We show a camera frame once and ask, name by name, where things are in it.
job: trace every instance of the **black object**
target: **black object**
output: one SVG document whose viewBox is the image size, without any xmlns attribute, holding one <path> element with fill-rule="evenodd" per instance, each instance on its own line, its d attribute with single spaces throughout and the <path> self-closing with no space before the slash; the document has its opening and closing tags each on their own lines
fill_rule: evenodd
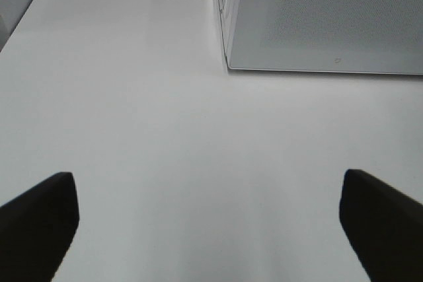
<svg viewBox="0 0 423 282">
<path fill-rule="evenodd" d="M 57 173 L 0 207 L 0 281 L 51 281 L 79 223 L 72 173 Z"/>
<path fill-rule="evenodd" d="M 373 282 L 423 282 L 423 206 L 361 170 L 345 174 L 340 222 Z"/>
</svg>

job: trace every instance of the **white table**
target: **white table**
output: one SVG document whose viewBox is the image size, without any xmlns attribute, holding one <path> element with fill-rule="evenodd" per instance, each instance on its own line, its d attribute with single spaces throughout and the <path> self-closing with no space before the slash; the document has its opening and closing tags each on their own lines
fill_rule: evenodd
<svg viewBox="0 0 423 282">
<path fill-rule="evenodd" d="M 423 201 L 421 80 L 228 73 L 215 2 L 35 0 L 0 53 L 0 204 L 77 183 L 55 281 L 368 281 L 345 170 Z"/>
</svg>

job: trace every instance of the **perforated panel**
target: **perforated panel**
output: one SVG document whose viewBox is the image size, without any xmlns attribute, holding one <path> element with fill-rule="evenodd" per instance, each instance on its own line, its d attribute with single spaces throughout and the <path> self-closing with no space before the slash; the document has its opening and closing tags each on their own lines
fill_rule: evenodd
<svg viewBox="0 0 423 282">
<path fill-rule="evenodd" d="M 279 0 L 264 44 L 421 50 L 423 0 Z"/>
</svg>

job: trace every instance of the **white box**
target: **white box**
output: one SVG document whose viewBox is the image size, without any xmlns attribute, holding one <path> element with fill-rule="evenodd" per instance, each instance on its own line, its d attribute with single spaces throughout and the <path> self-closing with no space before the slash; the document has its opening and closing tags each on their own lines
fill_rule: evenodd
<svg viewBox="0 0 423 282">
<path fill-rule="evenodd" d="M 232 69 L 423 74 L 423 0 L 219 0 Z"/>
</svg>

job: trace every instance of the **white container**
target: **white container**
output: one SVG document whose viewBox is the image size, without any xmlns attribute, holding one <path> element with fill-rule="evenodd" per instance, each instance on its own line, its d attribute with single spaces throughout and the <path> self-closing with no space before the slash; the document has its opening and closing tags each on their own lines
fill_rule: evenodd
<svg viewBox="0 0 423 282">
<path fill-rule="evenodd" d="M 219 0 L 231 69 L 423 74 L 423 0 Z"/>
</svg>

